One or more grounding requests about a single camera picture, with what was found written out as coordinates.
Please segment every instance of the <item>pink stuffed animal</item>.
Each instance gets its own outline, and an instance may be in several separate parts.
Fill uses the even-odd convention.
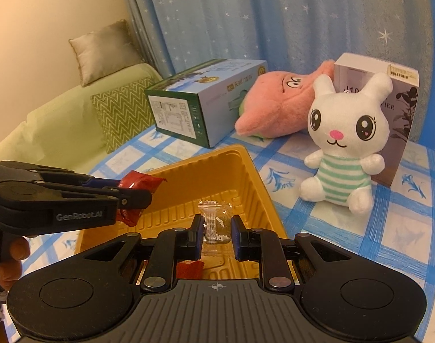
[[[240,106],[237,134],[276,138],[305,129],[314,100],[313,81],[321,74],[333,79],[334,63],[325,61],[309,75],[285,71],[260,75]]]

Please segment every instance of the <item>gold plastic tray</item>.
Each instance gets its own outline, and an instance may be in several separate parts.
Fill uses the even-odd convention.
[[[123,223],[80,231],[76,252],[127,232],[137,231],[143,238],[156,237],[161,231],[189,228],[198,213],[200,200],[229,202],[233,214],[240,215],[247,228],[266,228],[287,238],[272,200],[246,151],[239,144],[211,151],[150,172],[167,179],[153,196],[136,228]],[[235,279],[258,277],[255,262],[238,262],[234,256],[202,256],[203,278]]]

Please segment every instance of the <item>human hand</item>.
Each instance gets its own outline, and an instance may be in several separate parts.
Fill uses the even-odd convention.
[[[12,259],[0,263],[0,286],[5,290],[11,289],[22,275],[21,261],[30,256],[29,242],[19,237],[11,243],[9,253]]]

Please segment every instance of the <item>round pad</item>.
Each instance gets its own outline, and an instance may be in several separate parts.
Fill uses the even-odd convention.
[[[388,341],[416,332],[426,298],[411,278],[357,257],[315,267],[300,303],[330,334],[349,341]]]
[[[79,278],[61,278],[42,287],[40,298],[54,308],[73,308],[86,303],[93,294],[93,287]]]
[[[389,286],[369,278],[349,281],[342,286],[340,292],[351,306],[363,310],[383,308],[394,299],[394,292]]]
[[[32,272],[8,295],[9,313],[19,333],[42,341],[101,334],[124,319],[133,302],[130,284],[111,262],[85,259]]]

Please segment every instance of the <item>white bunny plush toy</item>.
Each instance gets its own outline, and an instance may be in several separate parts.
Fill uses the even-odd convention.
[[[320,149],[304,162],[319,169],[301,183],[300,197],[348,206],[359,216],[369,214],[373,208],[370,175],[384,169],[377,152],[386,145],[389,125],[381,103],[392,92],[392,80],[376,73],[360,92],[337,93],[330,77],[320,75],[313,88],[308,132]]]

